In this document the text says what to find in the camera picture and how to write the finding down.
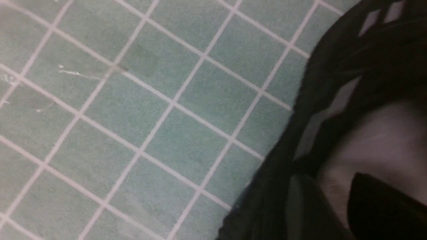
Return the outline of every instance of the tiled surface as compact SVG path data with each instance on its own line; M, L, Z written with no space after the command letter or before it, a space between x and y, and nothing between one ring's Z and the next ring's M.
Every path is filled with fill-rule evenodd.
M270 99L262 97L237 139L266 156L282 134L291 114Z
M50 165L105 198L134 155L130 149L80 120Z
M218 166L206 190L227 204L233 205L260 164L259 159L233 145Z
M166 237L193 194L190 186L141 158L111 204Z
M75 0L68 9L67 0L9 1L36 17L0 5L7 240L214 239L292 113L306 62L297 52L308 55L339 17L319 5L297 36L300 50L278 62L313 0ZM325 1L342 11L354 2ZM196 64L236 3L239 14ZM133 12L150 6L134 33L141 18ZM60 31L35 52L48 29L38 18L52 23L61 9ZM121 70L102 82L132 35ZM25 65L27 84L18 84ZM237 144L223 151L229 140ZM190 201L200 186L209 194Z
M195 53L146 24L120 65L173 98L198 60Z
M225 143L225 138L174 109L146 152L200 184Z
M306 52L311 52L316 46L317 41L338 18L339 15L331 13L329 9L323 6L319 6L302 31L301 36L296 42L296 46Z
M0 134L44 159L73 115L35 90L20 86L0 109Z
M47 239L76 239L97 204L44 172L12 214L12 219Z
M109 60L119 54L140 19L113 0L76 0L59 28Z
M14 227L6 224L0 231L0 239L19 239L19 240L31 240L30 237L26 236L22 232L18 231Z
M306 0L245 0L240 10L290 40L312 5Z
M29 17L8 7L0 8L0 62L20 72L47 31Z
M123 75L114 74L86 114L128 142L140 146L166 107L167 103L150 91Z
M0 143L0 211L5 212L37 166Z
M301 86L306 62L305 57L291 50L269 84L267 92L293 105Z
M152 18L204 51L227 15L228 11L212 0L163 0Z
M205 62L179 102L231 135L255 95L255 90Z
M214 240L227 211L201 196L176 234L176 240Z
M26 76L80 109L107 70L107 65L53 34Z
M128 224L109 211L104 211L86 236L88 240L154 240L142 230Z
M284 50L252 24L234 16L209 56L235 73L261 86Z

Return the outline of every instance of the white mark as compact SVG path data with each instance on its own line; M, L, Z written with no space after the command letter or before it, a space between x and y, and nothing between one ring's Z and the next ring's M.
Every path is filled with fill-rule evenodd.
M101 78L91 77L91 76L85 76L85 75L80 74L79 72L60 70L59 73L66 73L66 74L71 74L71 75L78 75L78 76L82 76L82 77L87 78L87 79L95 79L95 80L104 81Z
M3 81L10 85L16 85L18 84L17 81L15 81L15 78L13 76L9 76L7 74L3 74Z
M52 102L52 103L51 103L51 104L49 104L47 107L45 107L45 108L41 108L41 109L36 109L36 111L37 111L38 113L43 112L43 111L46 111L48 108L52 107L52 106L53 106L53 104L55 104L55 103L54 103L54 102Z

